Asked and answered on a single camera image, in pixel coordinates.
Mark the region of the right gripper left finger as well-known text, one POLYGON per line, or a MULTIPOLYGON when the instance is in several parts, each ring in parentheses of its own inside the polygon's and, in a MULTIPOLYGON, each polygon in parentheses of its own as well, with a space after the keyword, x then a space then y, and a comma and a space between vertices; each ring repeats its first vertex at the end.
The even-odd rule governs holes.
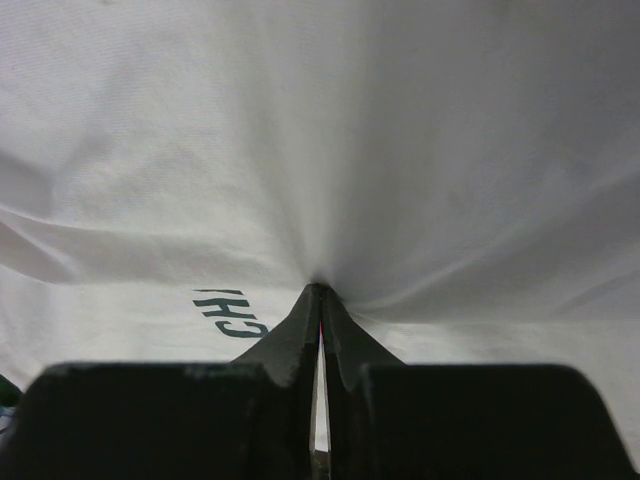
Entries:
POLYGON ((20 399, 5 479, 309 479, 321 289, 226 363, 62 363, 20 399))

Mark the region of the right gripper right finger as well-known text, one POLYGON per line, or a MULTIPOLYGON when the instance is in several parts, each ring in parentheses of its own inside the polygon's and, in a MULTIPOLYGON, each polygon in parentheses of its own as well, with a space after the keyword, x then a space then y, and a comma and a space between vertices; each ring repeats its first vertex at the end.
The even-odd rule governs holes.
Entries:
POLYGON ((321 291, 334 479, 635 479, 592 383, 557 364, 407 364, 321 291))

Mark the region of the white and green t-shirt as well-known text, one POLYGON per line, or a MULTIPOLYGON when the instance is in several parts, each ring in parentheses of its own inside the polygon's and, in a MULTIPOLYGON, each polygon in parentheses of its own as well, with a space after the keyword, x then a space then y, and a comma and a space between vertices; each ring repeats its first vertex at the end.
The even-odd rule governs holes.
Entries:
POLYGON ((635 1, 5 1, 1 372, 226 360, 331 286, 639 450, 635 1))

